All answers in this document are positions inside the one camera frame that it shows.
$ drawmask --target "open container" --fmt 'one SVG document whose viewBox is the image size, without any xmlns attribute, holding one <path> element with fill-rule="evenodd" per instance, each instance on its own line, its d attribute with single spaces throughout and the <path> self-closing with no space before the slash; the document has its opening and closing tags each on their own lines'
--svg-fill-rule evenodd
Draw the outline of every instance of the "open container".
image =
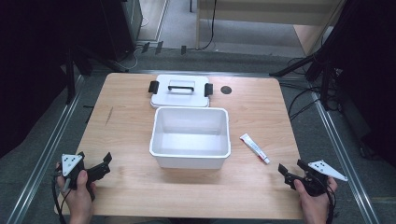
<svg viewBox="0 0 396 224">
<path fill-rule="evenodd" d="M 149 152 L 165 168 L 221 168 L 231 154 L 227 111 L 212 107 L 159 107 Z"/>
</svg>

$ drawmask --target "black latch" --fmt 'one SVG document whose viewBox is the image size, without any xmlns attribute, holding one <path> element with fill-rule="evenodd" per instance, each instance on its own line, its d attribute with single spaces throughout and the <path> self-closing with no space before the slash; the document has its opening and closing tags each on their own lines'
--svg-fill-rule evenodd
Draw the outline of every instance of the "black latch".
<svg viewBox="0 0 396 224">
<path fill-rule="evenodd" d="M 212 83 L 205 84 L 205 97 L 207 97 L 208 95 L 213 95 L 213 84 Z"/>
<path fill-rule="evenodd" d="M 160 82 L 159 81 L 151 81 L 149 83 L 148 92 L 152 92 L 154 94 L 157 94 L 159 87 L 160 87 Z"/>
</svg>

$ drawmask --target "gray floor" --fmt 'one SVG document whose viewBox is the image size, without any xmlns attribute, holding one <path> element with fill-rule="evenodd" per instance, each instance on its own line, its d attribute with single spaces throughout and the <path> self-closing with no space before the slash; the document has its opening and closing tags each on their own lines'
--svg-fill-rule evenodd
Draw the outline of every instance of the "gray floor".
<svg viewBox="0 0 396 224">
<path fill-rule="evenodd" d="M 179 49 L 178 45 L 189 46 L 192 44 L 189 42 L 191 39 L 182 38 L 184 40 L 176 40 L 175 37 L 166 37 L 166 33 L 172 33 L 170 31 L 174 29 L 169 27 L 174 27 L 172 24 L 175 24 L 169 12 L 171 8 L 175 7 L 177 11 L 186 12 L 190 15 L 190 1 L 183 0 L 183 4 L 172 5 L 175 2 L 177 0 L 170 0 L 160 40 L 164 41 L 164 45 L 169 44 L 168 48 L 171 48 L 171 44 L 174 44 L 175 49 Z M 241 36 L 243 34 L 236 35 L 241 38 L 239 42 L 243 43 L 246 40 Z M 221 40 L 216 39 L 217 47 L 227 46 L 220 43 Z M 155 54 L 155 49 L 150 49 L 146 53 L 137 51 L 135 55 L 130 55 L 128 59 L 121 63 L 130 67 L 130 72 L 132 73 L 144 71 L 159 74 L 172 71 L 196 71 L 197 75 L 267 77 L 268 73 L 286 67 L 289 60 L 294 57 L 293 50 L 291 50 L 290 54 L 287 54 L 288 50 L 283 52 L 281 48 L 278 48 L 278 45 L 273 45 L 271 42 L 262 44 L 264 46 L 272 46 L 267 53 L 262 55 L 255 52 L 249 54 L 242 54 L 243 52 L 230 53 L 227 51 L 235 50 L 235 48 L 227 49 L 226 47 L 205 52 L 190 50 L 185 55 L 181 55 L 179 50 L 171 49 L 163 49 L 162 53 Z M 28 200 L 26 205 L 22 206 L 22 209 L 17 209 L 16 212 L 21 211 L 19 220 L 22 220 L 22 223 L 56 223 L 58 221 L 57 216 L 53 212 L 53 201 L 50 193 L 50 176 L 53 164 L 61 158 L 63 153 L 75 153 L 78 149 L 79 141 L 86 127 L 85 121 L 91 112 L 84 105 L 95 104 L 106 75 L 111 73 L 110 70 L 104 68 L 101 64 L 95 62 L 92 62 L 92 64 L 94 67 L 93 74 L 90 77 L 81 79 L 80 96 L 76 102 L 76 107 L 67 125 L 64 126 L 64 134 L 59 136 L 59 142 L 54 144 L 53 154 L 49 154 L 45 150 L 48 148 L 47 143 L 59 117 L 65 110 L 66 91 L 62 92 L 53 102 L 25 141 L 0 159 L 0 188 L 2 189 L 0 191 L 0 223 L 8 221 L 11 212 L 19 204 L 18 199 L 21 197 L 26 183 L 30 179 L 37 177 L 34 169 L 37 165 L 41 165 L 37 164 L 37 162 L 43 155 L 49 157 L 48 165 L 44 167 L 42 179 L 38 180 L 39 184 L 36 189 L 28 189 L 32 194 L 31 201 Z M 306 86 L 303 78 L 292 75 L 281 78 L 280 82 Z M 282 87 L 286 106 L 289 106 L 293 98 L 300 92 L 301 90 L 294 88 Z M 310 93 L 304 94 L 296 101 L 292 112 L 297 112 L 312 101 L 313 96 Z M 346 149 L 346 154 L 350 158 L 350 164 L 353 170 L 356 171 L 357 178 L 354 180 L 360 182 L 345 183 L 339 181 L 339 190 L 336 192 L 337 217 L 333 223 L 394 223 L 393 218 L 396 216 L 396 169 L 382 160 L 368 161 L 362 158 L 357 140 L 354 138 L 353 133 L 350 132 L 344 116 L 339 112 L 329 112 L 328 115 L 332 118 L 332 122 Z M 294 119 L 291 126 L 303 160 L 317 161 L 323 159 L 340 172 L 345 173 L 347 171 L 339 159 L 336 147 L 329 137 L 328 129 L 324 126 L 322 117 L 316 107 L 310 107 Z M 355 193 L 354 184 L 362 185 L 370 205 L 374 208 L 376 218 L 369 217 L 367 219 L 362 214 L 361 204 L 359 203 L 361 195 Z M 267 221 L 269 223 L 302 223 L 301 220 Z M 92 223 L 104 223 L 104 218 L 95 217 Z"/>
</svg>

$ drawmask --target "wooden table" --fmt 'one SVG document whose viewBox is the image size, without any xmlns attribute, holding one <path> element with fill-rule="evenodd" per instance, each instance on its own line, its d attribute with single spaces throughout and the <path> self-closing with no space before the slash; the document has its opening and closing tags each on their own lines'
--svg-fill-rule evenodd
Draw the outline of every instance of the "wooden table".
<svg viewBox="0 0 396 224">
<path fill-rule="evenodd" d="M 78 147 L 90 168 L 111 152 L 111 172 L 97 181 L 96 215 L 137 217 L 302 218 L 298 194 L 284 184 L 280 163 L 303 175 L 276 79 L 208 77 L 211 107 L 230 116 L 231 156 L 219 170 L 163 169 L 149 153 L 155 109 L 154 75 L 110 74 Z M 231 94 L 220 88 L 230 86 Z M 268 155 L 263 164 L 239 139 L 243 133 Z"/>
<path fill-rule="evenodd" d="M 200 20 L 212 20 L 214 2 L 197 1 L 197 49 Z M 216 20 L 293 24 L 305 54 L 309 55 L 327 28 L 337 22 L 344 3 L 345 0 L 218 0 Z"/>
</svg>

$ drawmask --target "desk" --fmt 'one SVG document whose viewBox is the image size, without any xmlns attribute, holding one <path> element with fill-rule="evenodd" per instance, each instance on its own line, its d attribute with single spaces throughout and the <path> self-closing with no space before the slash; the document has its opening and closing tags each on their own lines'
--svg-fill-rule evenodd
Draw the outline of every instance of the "desk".
<svg viewBox="0 0 396 224">
<path fill-rule="evenodd" d="M 200 47 L 200 20 L 212 20 L 214 2 L 197 0 L 197 49 Z M 218 0 L 215 20 L 293 24 L 305 54 L 309 55 L 327 28 L 337 21 L 344 2 L 345 0 Z"/>
<path fill-rule="evenodd" d="M 298 194 L 284 184 L 279 163 L 303 175 L 276 79 L 208 77 L 210 106 L 230 117 L 231 156 L 219 170 L 163 169 L 149 153 L 155 110 L 154 75 L 110 74 L 78 147 L 90 168 L 111 152 L 111 172 L 97 181 L 96 215 L 137 217 L 302 218 Z M 231 94 L 220 88 L 230 86 Z M 248 133 L 271 163 L 239 140 Z"/>
</svg>

